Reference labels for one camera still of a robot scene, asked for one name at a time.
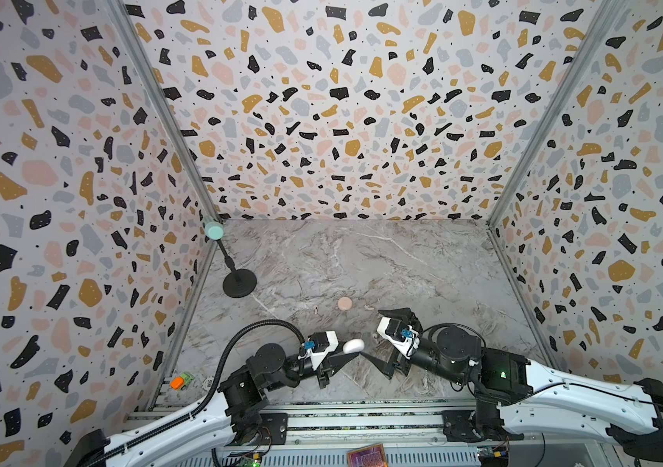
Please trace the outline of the white earbud charging case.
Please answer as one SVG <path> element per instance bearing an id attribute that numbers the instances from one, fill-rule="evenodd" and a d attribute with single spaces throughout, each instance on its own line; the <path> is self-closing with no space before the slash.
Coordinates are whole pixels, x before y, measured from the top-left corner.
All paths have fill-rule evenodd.
<path id="1" fill-rule="evenodd" d="M 353 353 L 360 353 L 365 350 L 366 344 L 362 339 L 353 339 L 350 341 L 347 341 L 343 347 L 342 347 L 342 352 L 344 354 L 353 354 Z"/>

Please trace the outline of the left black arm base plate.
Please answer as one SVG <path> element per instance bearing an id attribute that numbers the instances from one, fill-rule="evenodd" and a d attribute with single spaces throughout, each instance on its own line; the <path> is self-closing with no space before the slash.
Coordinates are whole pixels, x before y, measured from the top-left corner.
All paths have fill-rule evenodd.
<path id="1" fill-rule="evenodd" d="M 232 445 L 283 446 L 289 427 L 287 413 L 249 414 L 232 422 L 235 433 Z"/>

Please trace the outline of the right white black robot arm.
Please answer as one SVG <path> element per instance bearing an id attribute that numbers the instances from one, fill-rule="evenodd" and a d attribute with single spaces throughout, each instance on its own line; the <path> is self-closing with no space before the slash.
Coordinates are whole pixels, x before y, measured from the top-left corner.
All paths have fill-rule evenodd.
<path id="1" fill-rule="evenodd" d="M 475 410 L 459 438 L 508 441 L 527 433 L 574 435 L 663 463 L 661 381 L 596 381 L 490 348 L 465 325 L 423 328 L 411 309 L 380 311 L 379 316 L 376 332 L 394 348 L 388 361 L 370 360 L 382 375 L 407 375 L 419 368 L 475 398 Z"/>

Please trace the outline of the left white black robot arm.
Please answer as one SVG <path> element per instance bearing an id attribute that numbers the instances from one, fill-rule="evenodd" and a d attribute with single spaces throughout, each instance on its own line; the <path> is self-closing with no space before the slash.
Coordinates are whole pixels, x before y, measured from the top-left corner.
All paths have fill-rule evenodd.
<path id="1" fill-rule="evenodd" d="M 265 344 L 219 386 L 199 401 L 149 424 L 106 437 L 95 430 L 82 437 L 67 466 L 173 466 L 224 447 L 281 446 L 288 416 L 264 414 L 267 392 L 317 377 L 321 387 L 356 358 L 365 344 L 333 342 L 322 352 L 288 356 L 279 344 Z"/>

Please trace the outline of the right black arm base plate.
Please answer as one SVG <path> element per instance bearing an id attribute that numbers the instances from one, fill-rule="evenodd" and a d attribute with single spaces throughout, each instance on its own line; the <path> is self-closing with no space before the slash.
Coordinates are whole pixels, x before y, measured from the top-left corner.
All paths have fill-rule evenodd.
<path id="1" fill-rule="evenodd" d="M 501 440 L 495 429 L 477 424 L 476 410 L 443 411 L 442 433 L 448 442 L 477 443 Z"/>

